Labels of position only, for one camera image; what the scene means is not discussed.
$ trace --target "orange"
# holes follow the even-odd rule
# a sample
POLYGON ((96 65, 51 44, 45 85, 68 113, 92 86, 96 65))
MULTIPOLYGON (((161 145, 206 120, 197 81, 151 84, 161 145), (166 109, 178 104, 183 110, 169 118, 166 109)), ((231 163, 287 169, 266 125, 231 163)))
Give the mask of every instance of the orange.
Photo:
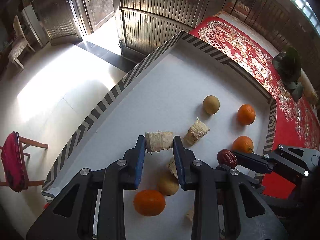
POLYGON ((240 136, 233 142, 232 150, 242 153, 253 153, 253 142, 247 136, 240 136))
POLYGON ((256 112, 250 105, 242 105, 237 113, 237 119, 242 125, 252 124, 256 118, 256 112))
POLYGON ((164 210, 165 199, 159 191, 147 189, 135 195, 133 206, 139 214, 152 217, 164 210))

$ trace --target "striped border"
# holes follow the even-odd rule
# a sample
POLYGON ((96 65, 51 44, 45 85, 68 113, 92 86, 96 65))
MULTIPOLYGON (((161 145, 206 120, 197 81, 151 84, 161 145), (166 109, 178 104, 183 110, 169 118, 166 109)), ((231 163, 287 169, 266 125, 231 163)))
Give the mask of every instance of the striped border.
POLYGON ((82 140, 83 136, 92 127, 94 122, 101 116, 101 114, 108 108, 109 105, 122 93, 122 91, 141 74, 141 72, 146 69, 153 61, 155 61, 161 54, 166 52, 180 39, 185 40, 201 51, 207 53, 214 59, 218 60, 223 65, 231 67, 242 77, 244 77, 250 84, 252 84, 263 96, 266 98, 268 103, 271 103, 270 108, 270 122, 268 126, 268 133, 266 138, 266 144, 263 153, 267 153, 272 150, 275 126, 276 126, 276 101, 269 94, 269 92, 245 69, 243 69, 238 63, 230 59, 227 55, 223 54, 221 51, 211 46, 210 44, 202 41, 201 39, 186 33, 185 31, 179 32, 177 35, 173 36, 170 40, 166 41, 163 45, 157 48, 154 52, 149 54, 143 61, 136 65, 127 75, 122 78, 109 93, 107 93, 103 99, 97 104, 97 106, 92 109, 90 114, 84 119, 82 124, 74 132, 72 137, 69 139, 68 143, 64 146, 60 152, 58 158, 51 167, 47 178, 42 186, 42 195, 51 202, 54 199, 54 195, 46 192, 50 189, 51 185, 55 181, 58 173, 61 171, 63 165, 66 163, 67 159, 72 154, 75 147, 82 140))

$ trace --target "red floral fabric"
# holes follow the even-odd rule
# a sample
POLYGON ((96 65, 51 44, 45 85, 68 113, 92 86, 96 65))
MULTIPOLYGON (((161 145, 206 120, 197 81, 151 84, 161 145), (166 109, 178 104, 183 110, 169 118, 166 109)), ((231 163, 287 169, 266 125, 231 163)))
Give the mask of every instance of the red floral fabric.
MULTIPOLYGON (((306 98, 295 103, 272 65, 272 56, 245 33, 218 17, 205 19, 192 35, 206 41, 241 65, 277 102, 273 149, 279 144, 318 149, 319 122, 306 98)), ((294 184, 272 173, 263 179, 264 194, 287 198, 294 184)))
POLYGON ((5 179, 9 183, 10 188, 16 192, 20 192, 25 186, 18 138, 19 134, 14 131, 9 134, 1 152, 5 179))

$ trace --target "metal bolt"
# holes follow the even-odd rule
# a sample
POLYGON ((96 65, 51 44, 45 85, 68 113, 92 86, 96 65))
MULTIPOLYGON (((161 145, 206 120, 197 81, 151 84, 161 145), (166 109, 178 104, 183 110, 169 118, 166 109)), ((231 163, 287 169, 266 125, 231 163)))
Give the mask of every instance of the metal bolt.
POLYGON ((121 160, 117 161, 117 164, 118 164, 119 166, 125 166, 125 165, 127 164, 127 161, 124 160, 124 159, 121 159, 121 160))
POLYGON ((81 175, 88 175, 88 174, 89 174, 89 169, 87 169, 87 168, 82 169, 82 170, 80 171, 80 174, 81 174, 81 175))
POLYGON ((237 169, 230 169, 229 172, 233 176, 237 176, 239 174, 239 171, 237 169))
POLYGON ((193 164, 194 166, 201 166, 201 165, 202 165, 202 161, 201 161, 201 160, 194 160, 194 161, 192 162, 192 164, 193 164))

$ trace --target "white tray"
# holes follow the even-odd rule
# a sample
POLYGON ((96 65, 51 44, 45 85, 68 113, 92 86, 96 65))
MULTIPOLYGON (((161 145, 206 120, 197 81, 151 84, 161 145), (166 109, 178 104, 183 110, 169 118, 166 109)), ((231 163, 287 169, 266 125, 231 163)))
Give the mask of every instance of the white tray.
MULTIPOLYGON (((146 131, 173 131, 174 135, 183 137, 197 117, 210 131, 189 149, 197 159, 214 168, 218 165, 217 153, 230 148, 241 135, 252 139, 257 154, 262 155, 272 147, 273 139, 267 133, 275 124, 270 116, 270 108, 275 106, 273 98, 233 60, 185 32, 137 65, 109 96, 100 102, 108 106, 109 99, 113 101, 104 112, 100 104, 88 116, 93 124, 88 119, 84 122, 92 126, 81 135, 77 147, 80 127, 64 148, 64 154, 59 155, 48 175, 44 195, 56 196, 82 168, 95 171, 121 159, 146 131), (220 101, 220 109, 213 116, 202 108, 207 95, 215 95, 220 101), (256 111, 254 123, 245 127, 236 121, 236 113, 243 104, 251 104, 256 111), (100 115, 98 119, 94 119, 96 112, 100 115)), ((157 178, 172 156, 172 150, 146 153, 138 191, 156 189, 157 178)), ((248 169, 237 168, 249 174, 248 169)), ((164 211, 155 217, 143 217, 134 210, 135 194, 124 192, 127 239, 190 239, 192 224, 185 214, 193 205, 193 191, 179 189, 175 195, 166 197, 164 211)))

